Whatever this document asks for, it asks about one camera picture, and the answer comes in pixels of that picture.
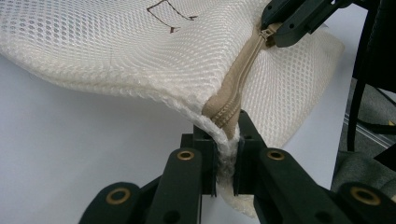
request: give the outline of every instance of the zipper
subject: zipper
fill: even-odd
[[[248,74],[259,52],[273,44],[268,40],[268,34],[261,31],[260,25],[253,29],[252,37],[242,47],[225,76],[221,88],[204,105],[202,114],[210,118],[219,128],[232,139],[239,119],[242,103],[242,92]]]

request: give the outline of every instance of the white mesh fabric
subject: white mesh fabric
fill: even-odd
[[[68,89],[164,102],[214,137],[219,179],[226,180],[233,174],[239,132],[229,141],[201,111],[267,2],[0,0],[0,53]],[[259,55],[243,107],[268,145],[281,147],[295,132],[330,79],[340,50],[337,40],[321,32]],[[230,189],[228,184],[220,182]],[[228,203],[254,216],[249,198],[231,195],[223,191]]]

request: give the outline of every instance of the white background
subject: white background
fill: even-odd
[[[346,50],[332,83],[285,145],[328,188],[365,10],[325,23]],[[0,56],[0,223],[75,224],[95,195],[120,182],[144,186],[162,174],[192,124],[163,104],[70,91]],[[204,197],[202,223],[259,223]]]

